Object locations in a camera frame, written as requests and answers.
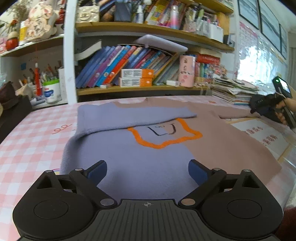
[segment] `framed picture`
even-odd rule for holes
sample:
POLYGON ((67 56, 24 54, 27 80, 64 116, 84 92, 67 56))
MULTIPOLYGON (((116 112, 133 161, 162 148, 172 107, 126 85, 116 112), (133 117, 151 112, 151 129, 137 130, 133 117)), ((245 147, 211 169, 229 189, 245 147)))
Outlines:
POLYGON ((259 29, 258 0, 238 0, 238 4, 240 16, 259 29))
POLYGON ((281 51, 279 21, 262 0, 259 0, 259 4, 262 25, 261 32, 274 45, 274 47, 276 47, 278 51, 281 51))
POLYGON ((287 59, 287 32, 281 26, 281 54, 282 56, 287 59))

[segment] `blue label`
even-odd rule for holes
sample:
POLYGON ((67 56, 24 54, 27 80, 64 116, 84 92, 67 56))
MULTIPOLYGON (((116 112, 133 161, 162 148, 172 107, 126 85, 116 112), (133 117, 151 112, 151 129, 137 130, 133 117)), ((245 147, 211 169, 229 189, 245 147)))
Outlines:
POLYGON ((54 95, 54 91, 53 90, 49 90, 49 91, 44 91, 44 96, 46 98, 53 96, 54 95))

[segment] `black picture frame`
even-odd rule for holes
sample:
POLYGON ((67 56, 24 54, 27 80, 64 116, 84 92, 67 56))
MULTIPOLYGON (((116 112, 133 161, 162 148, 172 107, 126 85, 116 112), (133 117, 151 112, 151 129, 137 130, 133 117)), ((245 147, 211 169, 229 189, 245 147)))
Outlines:
POLYGON ((257 8, 257 19, 258 19, 258 26, 254 25, 254 23, 252 23, 249 19, 247 19, 241 12, 241 7, 240 7, 240 1, 243 1, 243 0, 237 0, 237 4, 238 4, 238 7, 239 7, 239 15, 244 19, 246 20, 248 23, 250 23, 255 29, 258 29, 260 28, 260 10, 259 10, 259 3, 258 3, 258 0, 254 0, 256 2, 256 8, 257 8))
POLYGON ((278 19, 276 18, 276 16, 274 15, 274 13, 270 10, 270 8, 266 5, 266 3, 265 2, 263 2, 263 0, 258 0, 258 2, 259 2, 259 8, 260 8, 260 25, 261 25, 261 33, 263 34, 263 36, 264 37, 266 37, 268 40, 269 40, 269 42, 281 53, 281 27, 280 27, 280 23, 279 23, 279 21, 278 21, 278 19), (270 38, 268 38, 267 36, 266 36, 266 34, 264 33, 264 30, 263 30, 263 14, 262 14, 262 12, 261 12, 261 10, 262 10, 262 6, 261 6, 261 3, 263 3, 269 10, 270 10, 270 12, 272 13, 272 15, 275 17, 275 19, 277 20, 277 22, 278 22, 278 26, 279 26, 279 42, 280 42, 280 46, 279 46, 279 48, 275 45, 275 43, 274 42, 272 42, 271 40, 270 40, 270 38))
POLYGON ((284 57, 284 59, 287 59, 287 51, 288 51, 288 46, 287 46, 287 42, 288 42, 287 32, 285 31, 285 29, 283 28, 283 26, 281 24, 280 24, 280 32, 281 32, 281 55, 284 57))

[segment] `person's hand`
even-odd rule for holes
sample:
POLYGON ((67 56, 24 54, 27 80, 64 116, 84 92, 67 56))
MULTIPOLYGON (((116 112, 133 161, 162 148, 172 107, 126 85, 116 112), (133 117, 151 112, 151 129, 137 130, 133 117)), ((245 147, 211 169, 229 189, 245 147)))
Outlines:
MULTIPOLYGON (((276 108, 277 109, 281 109, 283 108, 284 106, 286 106, 293 112, 296 112, 296 101, 293 100, 293 99, 290 99, 290 98, 286 98, 285 99, 285 102, 284 101, 281 101, 279 102, 277 105, 276 105, 276 108)), ((284 124, 284 125, 287 125, 287 121, 284 117, 284 115, 282 113, 277 113, 276 112, 276 116, 278 117, 278 119, 284 124)))

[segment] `pink and white gingham tablecloth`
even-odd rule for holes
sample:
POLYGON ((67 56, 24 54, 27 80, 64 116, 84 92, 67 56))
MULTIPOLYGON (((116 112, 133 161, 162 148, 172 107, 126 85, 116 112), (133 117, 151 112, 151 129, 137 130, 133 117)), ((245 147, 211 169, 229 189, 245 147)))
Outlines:
MULTIPOLYGON (((160 98, 233 107, 214 96, 160 98)), ((30 113, 15 127, 0 144, 0 241, 16 241, 19 238, 12 221, 12 211, 34 181, 48 169, 59 173, 64 146, 76 130, 78 106, 101 105, 112 101, 136 103, 144 99, 103 100, 46 108, 30 113)), ((294 178, 291 171, 283 168, 267 186, 278 202, 283 205, 293 185, 294 178)))

